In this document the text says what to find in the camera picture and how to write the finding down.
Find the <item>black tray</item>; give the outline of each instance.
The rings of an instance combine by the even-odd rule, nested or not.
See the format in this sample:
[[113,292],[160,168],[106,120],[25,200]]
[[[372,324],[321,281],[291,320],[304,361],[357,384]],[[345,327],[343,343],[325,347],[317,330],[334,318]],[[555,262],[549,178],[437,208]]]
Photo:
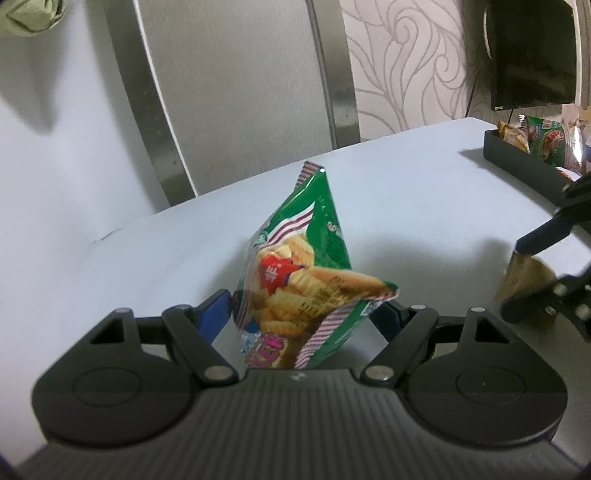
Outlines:
[[[557,207],[564,203],[563,188],[570,183],[552,165],[503,141],[497,130],[484,134],[484,158],[521,180]],[[582,224],[591,233],[591,222]]]

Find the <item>green cloth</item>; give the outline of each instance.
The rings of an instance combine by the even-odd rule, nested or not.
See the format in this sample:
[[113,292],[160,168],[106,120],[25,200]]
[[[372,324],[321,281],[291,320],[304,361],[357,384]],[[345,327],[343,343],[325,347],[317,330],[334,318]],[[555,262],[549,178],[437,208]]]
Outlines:
[[66,0],[0,0],[0,37],[33,37],[63,16]]

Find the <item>black monitor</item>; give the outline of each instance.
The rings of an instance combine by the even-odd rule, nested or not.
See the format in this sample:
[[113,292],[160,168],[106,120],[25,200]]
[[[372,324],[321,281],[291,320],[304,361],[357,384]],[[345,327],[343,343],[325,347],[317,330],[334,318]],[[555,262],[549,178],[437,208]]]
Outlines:
[[574,16],[565,0],[493,0],[485,31],[492,110],[574,103]]

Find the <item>snack package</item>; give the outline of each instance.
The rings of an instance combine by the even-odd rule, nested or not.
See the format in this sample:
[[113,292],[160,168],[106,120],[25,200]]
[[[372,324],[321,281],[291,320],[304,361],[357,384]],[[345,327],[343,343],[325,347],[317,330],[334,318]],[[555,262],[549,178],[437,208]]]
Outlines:
[[315,367],[396,285],[351,271],[324,168],[306,162],[295,190],[251,238],[233,300],[249,367]]
[[568,126],[534,116],[519,117],[532,155],[579,175],[587,172],[588,162],[584,158],[583,134],[579,125]]
[[496,125],[499,130],[499,137],[505,142],[519,148],[525,153],[530,152],[530,146],[527,141],[527,135],[519,128],[512,127],[505,122],[499,121]]

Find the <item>patterned wallpaper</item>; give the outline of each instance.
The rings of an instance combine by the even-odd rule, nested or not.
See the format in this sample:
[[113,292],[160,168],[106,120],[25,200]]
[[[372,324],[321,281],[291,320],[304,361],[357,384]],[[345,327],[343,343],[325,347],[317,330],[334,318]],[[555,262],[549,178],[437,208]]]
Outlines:
[[[486,0],[340,0],[363,140],[470,116],[496,123],[482,34]],[[519,113],[556,118],[561,107]]]

